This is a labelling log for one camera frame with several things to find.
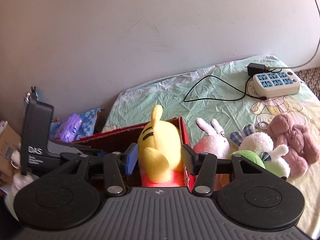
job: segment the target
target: purple package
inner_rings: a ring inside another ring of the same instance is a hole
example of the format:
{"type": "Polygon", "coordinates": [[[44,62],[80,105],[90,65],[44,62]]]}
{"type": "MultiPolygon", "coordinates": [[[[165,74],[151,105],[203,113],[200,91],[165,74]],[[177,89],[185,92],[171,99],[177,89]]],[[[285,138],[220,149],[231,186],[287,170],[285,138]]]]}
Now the purple package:
{"type": "Polygon", "coordinates": [[[63,120],[53,139],[64,142],[72,142],[75,139],[81,124],[81,117],[75,113],[72,113],[68,118],[63,120]]]}

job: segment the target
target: mattress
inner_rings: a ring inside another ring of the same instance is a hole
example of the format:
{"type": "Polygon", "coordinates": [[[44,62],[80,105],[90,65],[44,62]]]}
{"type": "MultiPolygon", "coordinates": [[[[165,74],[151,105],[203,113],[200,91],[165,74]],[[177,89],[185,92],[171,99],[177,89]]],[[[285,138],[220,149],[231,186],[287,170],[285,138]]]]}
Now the mattress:
{"type": "MultiPolygon", "coordinates": [[[[320,142],[320,102],[305,84],[302,84],[298,94],[272,98],[267,101],[246,96],[244,99],[234,102],[216,100],[183,102],[183,98],[192,86],[206,75],[215,75],[244,91],[244,84],[248,79],[246,66],[251,62],[276,68],[287,67],[277,57],[255,56],[142,84],[123,91],[119,95],[103,131],[148,122],[152,107],[159,104],[164,108],[163,120],[177,116],[183,117],[192,146],[204,136],[204,132],[195,123],[196,117],[201,117],[205,121],[210,121],[212,118],[217,119],[226,135],[229,136],[232,131],[240,130],[249,123],[269,123],[275,115],[283,112],[289,113],[295,123],[308,126],[313,138],[320,142]]],[[[251,82],[248,84],[248,91],[254,95],[251,82]]],[[[235,99],[242,95],[217,78],[208,77],[190,92],[187,99],[235,99]]],[[[318,174],[320,174],[320,163],[315,163],[309,167],[304,176],[298,179],[290,177],[288,179],[288,182],[296,186],[305,197],[305,210],[298,223],[298,228],[311,238],[316,238],[320,226],[320,180],[318,174]]]]}

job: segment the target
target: green plush toy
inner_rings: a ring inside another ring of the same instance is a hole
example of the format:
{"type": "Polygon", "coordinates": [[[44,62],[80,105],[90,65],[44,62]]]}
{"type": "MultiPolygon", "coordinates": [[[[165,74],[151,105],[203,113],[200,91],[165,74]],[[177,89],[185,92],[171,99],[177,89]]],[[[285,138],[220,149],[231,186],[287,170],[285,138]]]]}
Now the green plush toy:
{"type": "Polygon", "coordinates": [[[252,151],[247,151],[247,150],[236,151],[236,152],[234,152],[234,153],[231,153],[231,154],[227,157],[227,159],[228,159],[228,160],[231,160],[231,156],[232,156],[233,154],[239,154],[239,155],[241,155],[241,156],[249,159],[249,160],[252,161],[253,163],[259,165],[260,167],[262,167],[262,168],[264,168],[264,169],[266,168],[266,167],[264,166],[264,164],[263,164],[263,161],[260,159],[260,157],[259,157],[258,155],[256,155],[256,154],[255,154],[254,152],[252,152],[252,151]]]}

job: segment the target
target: white wall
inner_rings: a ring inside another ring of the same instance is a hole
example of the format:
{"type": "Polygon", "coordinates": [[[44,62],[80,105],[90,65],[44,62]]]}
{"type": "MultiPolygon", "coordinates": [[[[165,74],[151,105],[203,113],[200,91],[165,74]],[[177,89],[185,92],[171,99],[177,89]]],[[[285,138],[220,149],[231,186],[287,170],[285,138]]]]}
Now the white wall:
{"type": "Polygon", "coordinates": [[[319,33],[313,0],[0,0],[0,115],[19,131],[32,85],[63,117],[201,66],[302,64],[319,33]]]}

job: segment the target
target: gray cable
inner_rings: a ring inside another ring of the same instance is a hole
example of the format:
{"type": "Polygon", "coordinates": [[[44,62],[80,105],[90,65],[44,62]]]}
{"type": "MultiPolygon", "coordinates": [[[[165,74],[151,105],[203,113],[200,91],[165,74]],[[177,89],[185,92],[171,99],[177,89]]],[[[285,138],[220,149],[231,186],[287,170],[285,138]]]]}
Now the gray cable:
{"type": "MultiPolygon", "coordinates": [[[[319,9],[319,6],[318,6],[318,3],[317,3],[317,0],[315,0],[315,3],[316,3],[316,6],[317,6],[317,9],[318,9],[318,13],[319,13],[319,18],[320,18],[320,9],[319,9]]],[[[298,65],[298,66],[293,66],[293,67],[281,67],[282,69],[287,69],[287,68],[298,68],[298,67],[302,67],[302,66],[305,66],[307,65],[309,62],[311,62],[311,60],[313,60],[316,56],[316,54],[318,53],[318,50],[319,50],[319,45],[320,45],[320,35],[319,35],[319,41],[318,41],[318,45],[317,45],[317,48],[316,48],[316,51],[315,53],[313,54],[313,56],[311,57],[311,59],[309,59],[306,63],[302,64],[302,65],[298,65]]]]}

